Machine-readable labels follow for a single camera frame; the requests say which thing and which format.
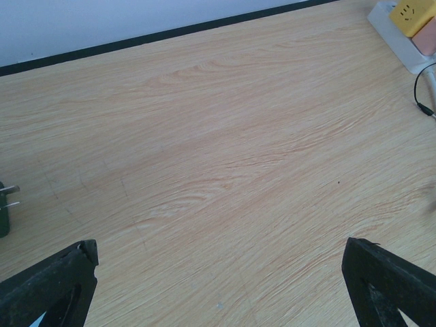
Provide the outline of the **pink plug adapter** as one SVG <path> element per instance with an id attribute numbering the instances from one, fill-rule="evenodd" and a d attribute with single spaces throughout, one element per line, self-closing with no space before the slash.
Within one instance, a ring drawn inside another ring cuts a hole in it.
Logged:
<path id="1" fill-rule="evenodd" d="M 427 57 L 433 56 L 436 51 L 435 17 L 431 18 L 411 40 L 422 55 Z"/>

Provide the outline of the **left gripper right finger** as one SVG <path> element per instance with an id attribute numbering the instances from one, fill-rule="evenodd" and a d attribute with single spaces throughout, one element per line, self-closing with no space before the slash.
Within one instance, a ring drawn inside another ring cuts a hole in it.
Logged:
<path id="1" fill-rule="evenodd" d="M 364 238 L 349 238 L 341 271 L 360 326 L 435 325 L 435 275 Z"/>

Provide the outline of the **white power strip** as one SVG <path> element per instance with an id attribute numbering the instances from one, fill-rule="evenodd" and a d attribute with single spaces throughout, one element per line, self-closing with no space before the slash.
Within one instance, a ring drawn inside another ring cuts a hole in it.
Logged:
<path id="1" fill-rule="evenodd" d="M 405 68 L 412 74 L 418 74 L 426 66 L 435 62 L 435 54 L 424 56 L 415 44 L 400 32 L 389 18 L 395 6 L 394 1 L 379 1 L 368 14 L 367 20 Z"/>

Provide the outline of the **dark green dragon charger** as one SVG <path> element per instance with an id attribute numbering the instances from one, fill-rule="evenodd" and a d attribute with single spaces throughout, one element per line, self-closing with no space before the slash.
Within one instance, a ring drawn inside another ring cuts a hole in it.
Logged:
<path id="1" fill-rule="evenodd" d="M 0 190 L 0 201 L 1 201 L 1 211 L 0 211 L 0 237 L 3 238 L 10 233 L 10 216 L 9 216 L 9 207 L 16 206 L 20 204 L 19 201 L 16 202 L 8 202 L 7 197 L 13 193 L 17 193 L 20 191 L 20 187 L 18 185 L 12 185 L 6 187 L 3 183 L 1 183 Z"/>

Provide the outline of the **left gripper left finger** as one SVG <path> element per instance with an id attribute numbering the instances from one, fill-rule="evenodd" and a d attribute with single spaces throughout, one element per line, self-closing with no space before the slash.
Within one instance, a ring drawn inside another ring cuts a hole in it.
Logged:
<path id="1" fill-rule="evenodd" d="M 84 326 L 98 264 L 96 240 L 81 240 L 2 281 L 1 325 Z"/>

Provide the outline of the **yellow cube adapter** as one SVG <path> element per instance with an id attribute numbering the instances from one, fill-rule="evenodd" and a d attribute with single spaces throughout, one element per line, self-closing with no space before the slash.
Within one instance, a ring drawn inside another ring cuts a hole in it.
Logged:
<path id="1" fill-rule="evenodd" d="M 435 17 L 435 0 L 402 0 L 389 14 L 390 20 L 406 37 L 413 37 Z"/>

